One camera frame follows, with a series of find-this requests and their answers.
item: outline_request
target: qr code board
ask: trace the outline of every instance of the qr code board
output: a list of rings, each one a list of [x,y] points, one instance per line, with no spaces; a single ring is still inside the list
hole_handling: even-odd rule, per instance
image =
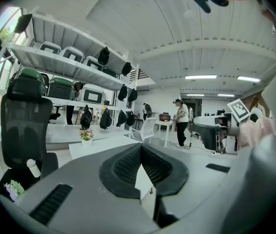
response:
[[[227,106],[231,109],[237,122],[241,122],[250,116],[248,108],[240,99],[228,103]]]

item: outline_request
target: chair armrest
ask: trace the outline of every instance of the chair armrest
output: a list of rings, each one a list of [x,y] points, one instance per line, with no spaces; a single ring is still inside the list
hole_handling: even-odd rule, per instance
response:
[[[40,178],[48,176],[59,168],[58,159],[55,153],[46,153],[41,166]]]

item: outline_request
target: flower bouquet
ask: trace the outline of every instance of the flower bouquet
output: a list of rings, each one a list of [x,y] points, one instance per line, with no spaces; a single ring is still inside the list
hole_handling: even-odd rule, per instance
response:
[[[15,202],[22,193],[24,193],[24,188],[14,180],[10,181],[10,184],[4,185],[6,190],[8,191],[10,198]]]
[[[92,138],[93,138],[93,133],[92,130],[84,130],[80,133],[80,138],[81,138],[81,144],[83,146],[91,146],[92,145]]]

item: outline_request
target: pink garment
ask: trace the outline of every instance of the pink garment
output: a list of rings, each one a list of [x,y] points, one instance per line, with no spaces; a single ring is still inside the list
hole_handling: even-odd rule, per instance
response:
[[[256,122],[247,120],[239,127],[238,150],[247,146],[254,147],[263,137],[271,134],[276,134],[273,119],[262,116]]]

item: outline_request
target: black pants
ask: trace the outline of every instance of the black pants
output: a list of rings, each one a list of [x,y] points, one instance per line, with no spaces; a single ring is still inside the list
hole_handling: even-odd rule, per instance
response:
[[[73,125],[72,117],[74,112],[74,106],[66,106],[66,123],[68,125]]]
[[[186,130],[188,122],[177,122],[177,137],[180,146],[184,146],[186,137],[184,136],[184,131]]]

